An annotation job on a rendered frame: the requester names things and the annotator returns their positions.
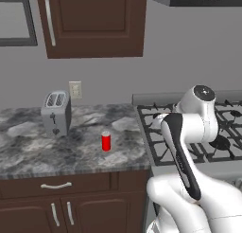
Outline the red soda can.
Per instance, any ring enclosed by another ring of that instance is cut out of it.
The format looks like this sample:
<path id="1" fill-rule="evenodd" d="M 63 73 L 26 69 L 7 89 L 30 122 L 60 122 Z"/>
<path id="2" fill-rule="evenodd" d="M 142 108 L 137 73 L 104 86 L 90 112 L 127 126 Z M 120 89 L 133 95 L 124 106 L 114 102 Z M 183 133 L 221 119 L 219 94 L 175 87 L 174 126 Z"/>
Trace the red soda can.
<path id="1" fill-rule="evenodd" d="M 104 131 L 101 134 L 102 150 L 108 152 L 111 149 L 111 134 L 108 131 Z"/>

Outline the silver gas stove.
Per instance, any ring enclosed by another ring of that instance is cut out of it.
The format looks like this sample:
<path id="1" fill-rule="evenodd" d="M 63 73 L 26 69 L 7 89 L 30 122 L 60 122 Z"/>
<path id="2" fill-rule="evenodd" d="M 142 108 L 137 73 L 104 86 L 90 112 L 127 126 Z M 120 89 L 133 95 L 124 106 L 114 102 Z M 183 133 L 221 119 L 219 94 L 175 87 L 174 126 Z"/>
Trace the silver gas stove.
<path id="1" fill-rule="evenodd" d="M 147 233 L 242 233 L 242 91 L 135 94 L 151 165 Z"/>

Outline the silver toaster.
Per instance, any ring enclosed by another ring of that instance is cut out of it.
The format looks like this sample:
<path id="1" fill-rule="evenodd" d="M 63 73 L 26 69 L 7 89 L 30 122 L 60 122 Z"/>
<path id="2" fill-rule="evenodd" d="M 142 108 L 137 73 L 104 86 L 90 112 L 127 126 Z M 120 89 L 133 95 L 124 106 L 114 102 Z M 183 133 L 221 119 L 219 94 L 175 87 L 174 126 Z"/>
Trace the silver toaster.
<path id="1" fill-rule="evenodd" d="M 67 136 L 72 119 L 69 93 L 64 90 L 48 93 L 43 101 L 41 116 L 48 136 Z"/>

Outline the dark brown drawer front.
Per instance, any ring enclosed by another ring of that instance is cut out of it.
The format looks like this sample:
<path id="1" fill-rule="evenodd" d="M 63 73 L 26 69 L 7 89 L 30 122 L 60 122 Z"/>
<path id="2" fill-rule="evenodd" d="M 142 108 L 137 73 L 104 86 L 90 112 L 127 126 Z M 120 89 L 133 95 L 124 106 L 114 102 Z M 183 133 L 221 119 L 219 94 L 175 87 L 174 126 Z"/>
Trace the dark brown drawer front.
<path id="1" fill-rule="evenodd" d="M 105 191 L 110 189 L 110 184 L 108 173 L 0 180 L 0 193 L 5 199 L 26 198 Z"/>

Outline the dark brown base cupboard door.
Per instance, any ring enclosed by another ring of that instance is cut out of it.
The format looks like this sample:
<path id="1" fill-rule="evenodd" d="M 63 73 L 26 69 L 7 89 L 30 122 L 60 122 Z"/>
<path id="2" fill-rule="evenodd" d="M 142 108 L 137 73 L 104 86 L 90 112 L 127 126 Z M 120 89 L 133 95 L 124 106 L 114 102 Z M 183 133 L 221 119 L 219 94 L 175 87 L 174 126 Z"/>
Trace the dark brown base cupboard door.
<path id="1" fill-rule="evenodd" d="M 126 193 L 63 197 L 60 199 L 68 233 L 130 233 L 130 199 Z M 74 225 L 70 224 L 70 202 Z"/>
<path id="2" fill-rule="evenodd" d="M 60 226 L 53 219 L 54 203 Z M 0 200 L 0 233 L 67 233 L 59 199 Z"/>

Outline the grey framed window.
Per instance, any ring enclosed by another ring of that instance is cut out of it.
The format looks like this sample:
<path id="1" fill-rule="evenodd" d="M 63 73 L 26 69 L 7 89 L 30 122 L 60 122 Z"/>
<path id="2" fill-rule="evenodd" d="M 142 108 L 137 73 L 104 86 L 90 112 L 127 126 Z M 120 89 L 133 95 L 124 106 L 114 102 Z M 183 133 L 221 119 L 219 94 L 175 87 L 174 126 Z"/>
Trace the grey framed window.
<path id="1" fill-rule="evenodd" d="M 0 0 L 0 46 L 36 46 L 29 0 Z"/>

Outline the white wall outlet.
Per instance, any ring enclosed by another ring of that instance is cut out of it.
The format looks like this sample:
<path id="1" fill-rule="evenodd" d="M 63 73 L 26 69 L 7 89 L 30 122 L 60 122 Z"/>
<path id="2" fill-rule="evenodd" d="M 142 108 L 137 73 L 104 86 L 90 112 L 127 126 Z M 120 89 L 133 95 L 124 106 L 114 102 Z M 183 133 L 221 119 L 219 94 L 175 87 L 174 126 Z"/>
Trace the white wall outlet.
<path id="1" fill-rule="evenodd" d="M 81 81 L 70 81 L 69 91 L 72 99 L 82 99 Z"/>

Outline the dark brown wall cupboard door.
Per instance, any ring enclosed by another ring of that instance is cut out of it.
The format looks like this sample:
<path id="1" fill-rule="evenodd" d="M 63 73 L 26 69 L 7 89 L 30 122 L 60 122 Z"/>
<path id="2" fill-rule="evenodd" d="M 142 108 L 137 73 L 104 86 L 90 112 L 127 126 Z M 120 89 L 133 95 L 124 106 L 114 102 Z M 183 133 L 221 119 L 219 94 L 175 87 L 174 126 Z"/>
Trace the dark brown wall cupboard door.
<path id="1" fill-rule="evenodd" d="M 52 46 L 44 0 L 38 0 L 47 57 L 141 57 L 147 0 L 50 0 Z"/>

